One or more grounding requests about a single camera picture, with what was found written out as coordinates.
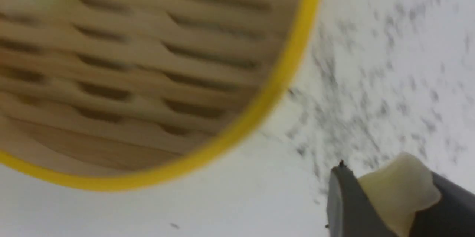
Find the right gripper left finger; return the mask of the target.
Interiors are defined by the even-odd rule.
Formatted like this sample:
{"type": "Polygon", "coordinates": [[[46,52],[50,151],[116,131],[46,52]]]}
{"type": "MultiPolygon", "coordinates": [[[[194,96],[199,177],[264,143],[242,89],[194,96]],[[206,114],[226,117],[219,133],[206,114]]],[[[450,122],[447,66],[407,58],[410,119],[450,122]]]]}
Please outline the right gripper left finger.
{"type": "Polygon", "coordinates": [[[331,237],[394,237],[343,160],[330,172],[326,225],[331,237]]]}

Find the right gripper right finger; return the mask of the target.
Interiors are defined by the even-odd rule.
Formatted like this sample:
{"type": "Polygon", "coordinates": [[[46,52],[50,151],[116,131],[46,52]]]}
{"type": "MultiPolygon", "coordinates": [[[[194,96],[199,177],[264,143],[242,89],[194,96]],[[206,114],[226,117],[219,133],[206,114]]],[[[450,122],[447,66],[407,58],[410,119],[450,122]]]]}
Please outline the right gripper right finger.
{"type": "Polygon", "coordinates": [[[422,189],[423,203],[440,200],[415,214],[410,237],[473,237],[475,235],[474,193],[434,172],[411,174],[414,189],[422,189]]]}

